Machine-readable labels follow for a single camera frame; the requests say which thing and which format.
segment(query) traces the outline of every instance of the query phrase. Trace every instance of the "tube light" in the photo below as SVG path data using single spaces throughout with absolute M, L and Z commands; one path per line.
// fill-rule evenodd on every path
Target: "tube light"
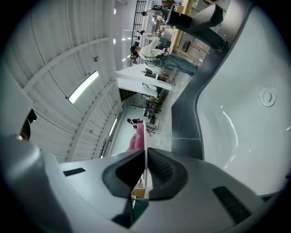
M 89 77 L 87 77 L 69 96 L 69 101 L 73 104 L 79 98 L 79 96 L 83 93 L 83 91 L 99 76 L 98 71 L 92 73 Z
M 117 118 L 115 118 L 115 120 L 114 120 L 114 122 L 113 122 L 113 125 L 112 125 L 112 127 L 111 127 L 111 129 L 110 129 L 110 132 L 109 132 L 109 136 L 111 136 L 111 134 L 112 134 L 112 132 L 113 132 L 113 130 L 114 130 L 114 127 L 115 127 L 116 123 L 117 123 Z

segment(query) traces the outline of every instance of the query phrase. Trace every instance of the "pink object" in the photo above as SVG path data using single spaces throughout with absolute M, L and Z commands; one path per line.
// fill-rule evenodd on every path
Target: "pink object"
M 138 123 L 136 132 L 132 136 L 129 143 L 129 148 L 126 151 L 142 148 L 145 148 L 144 125 L 142 123 Z

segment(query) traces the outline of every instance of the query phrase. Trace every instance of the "white ceiling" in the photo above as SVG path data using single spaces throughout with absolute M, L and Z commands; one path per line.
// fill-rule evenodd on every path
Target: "white ceiling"
M 6 75 L 34 103 L 30 140 L 59 162 L 99 157 L 121 113 L 113 9 L 113 0 L 42 1 L 20 22 L 2 57 Z M 95 70 L 99 77 L 71 104 L 65 97 Z

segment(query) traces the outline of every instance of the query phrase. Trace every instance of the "drain cover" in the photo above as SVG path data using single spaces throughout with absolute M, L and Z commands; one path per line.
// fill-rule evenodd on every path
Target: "drain cover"
M 259 93 L 259 103 L 265 107 L 271 107 L 275 103 L 275 90 L 269 87 L 262 89 Z

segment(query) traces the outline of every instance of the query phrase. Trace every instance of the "white sink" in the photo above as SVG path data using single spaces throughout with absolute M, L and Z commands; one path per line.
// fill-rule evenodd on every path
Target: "white sink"
M 283 189 L 291 165 L 291 60 L 255 7 L 197 102 L 205 161 L 257 195 Z

